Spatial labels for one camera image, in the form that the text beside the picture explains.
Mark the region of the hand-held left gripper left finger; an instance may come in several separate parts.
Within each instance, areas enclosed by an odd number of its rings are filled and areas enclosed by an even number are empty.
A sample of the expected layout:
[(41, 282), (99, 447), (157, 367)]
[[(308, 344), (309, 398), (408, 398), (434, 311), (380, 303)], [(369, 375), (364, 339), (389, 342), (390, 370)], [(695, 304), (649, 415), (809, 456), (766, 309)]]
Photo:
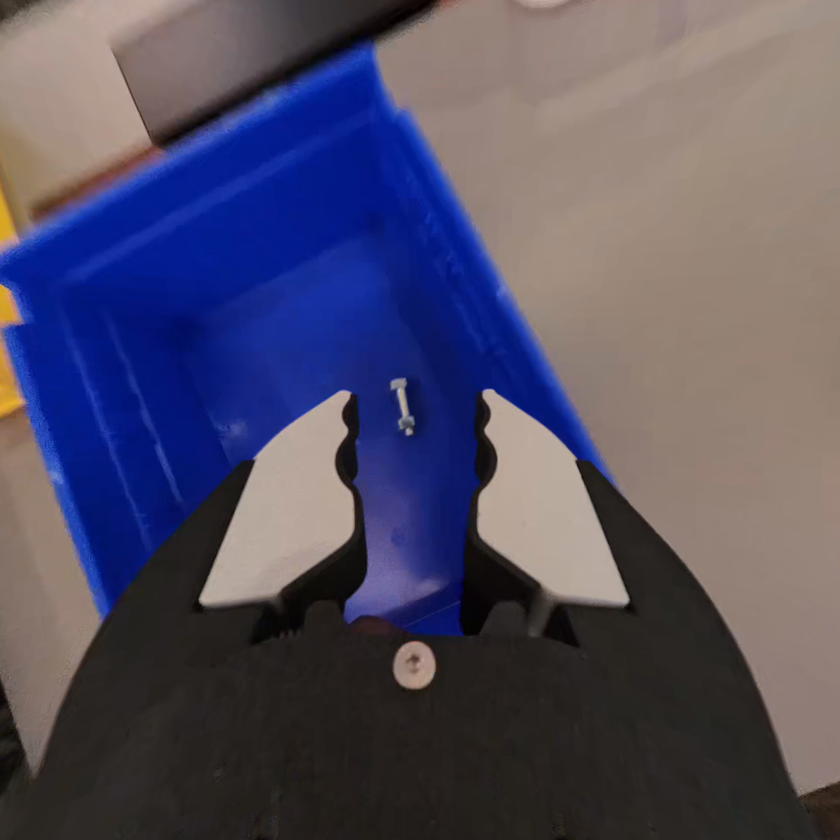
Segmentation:
[(258, 452), (199, 595), (203, 609), (271, 605), (289, 629), (318, 602), (343, 615), (368, 568), (354, 483), (359, 432), (357, 396), (338, 391)]

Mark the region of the blue plastic bin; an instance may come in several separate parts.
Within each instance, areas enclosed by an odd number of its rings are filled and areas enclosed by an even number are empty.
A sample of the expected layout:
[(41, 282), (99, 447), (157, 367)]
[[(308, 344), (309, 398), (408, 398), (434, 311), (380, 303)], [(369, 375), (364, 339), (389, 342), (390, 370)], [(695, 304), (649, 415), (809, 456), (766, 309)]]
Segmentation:
[(606, 469), (370, 46), (42, 226), (2, 256), (2, 282), (23, 320), (8, 351), (101, 616), (238, 463), (341, 390), (358, 398), (369, 558), (348, 618), (460, 633), (480, 391)]

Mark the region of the steel bolt with nut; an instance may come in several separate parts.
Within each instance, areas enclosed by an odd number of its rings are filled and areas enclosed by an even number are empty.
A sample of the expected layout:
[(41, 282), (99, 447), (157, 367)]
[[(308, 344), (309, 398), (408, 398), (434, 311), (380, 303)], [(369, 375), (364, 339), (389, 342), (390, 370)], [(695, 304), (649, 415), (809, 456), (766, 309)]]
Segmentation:
[(397, 377), (391, 380), (390, 388), (399, 412), (397, 429), (405, 437), (412, 437), (415, 434), (416, 421), (407, 399), (407, 378)]

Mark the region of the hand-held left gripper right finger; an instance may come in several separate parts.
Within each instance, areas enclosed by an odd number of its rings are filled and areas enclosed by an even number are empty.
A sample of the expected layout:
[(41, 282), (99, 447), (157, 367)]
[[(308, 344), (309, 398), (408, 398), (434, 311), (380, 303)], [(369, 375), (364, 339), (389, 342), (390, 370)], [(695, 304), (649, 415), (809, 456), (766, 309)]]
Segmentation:
[(465, 533), (460, 628), (479, 634), (512, 604), (526, 634), (572, 634), (568, 606), (624, 610), (631, 598), (568, 446), (488, 388), (474, 425), (478, 486)]

